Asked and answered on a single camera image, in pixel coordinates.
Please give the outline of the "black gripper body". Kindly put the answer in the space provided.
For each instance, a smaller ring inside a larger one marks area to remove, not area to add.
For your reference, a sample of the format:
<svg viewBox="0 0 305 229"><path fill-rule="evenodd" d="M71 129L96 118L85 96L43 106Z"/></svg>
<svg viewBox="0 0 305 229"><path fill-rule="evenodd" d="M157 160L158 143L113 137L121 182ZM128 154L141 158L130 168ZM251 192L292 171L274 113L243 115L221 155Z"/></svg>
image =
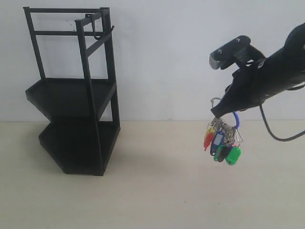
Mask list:
<svg viewBox="0 0 305 229"><path fill-rule="evenodd" d="M286 89L286 66L280 60L260 59L233 73L224 94L224 112L257 107Z"/></svg>

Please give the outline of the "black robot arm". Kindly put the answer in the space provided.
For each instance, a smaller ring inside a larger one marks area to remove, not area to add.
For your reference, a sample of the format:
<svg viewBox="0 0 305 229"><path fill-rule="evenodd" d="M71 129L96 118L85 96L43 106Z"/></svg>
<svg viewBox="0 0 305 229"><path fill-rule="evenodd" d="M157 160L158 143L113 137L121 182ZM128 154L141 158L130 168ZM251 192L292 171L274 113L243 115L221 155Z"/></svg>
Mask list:
<svg viewBox="0 0 305 229"><path fill-rule="evenodd" d="M293 28L283 46L268 57L248 36L240 35L211 52L209 64L214 70L238 66L220 102L211 109L214 116L258 107L305 81L305 25Z"/></svg>

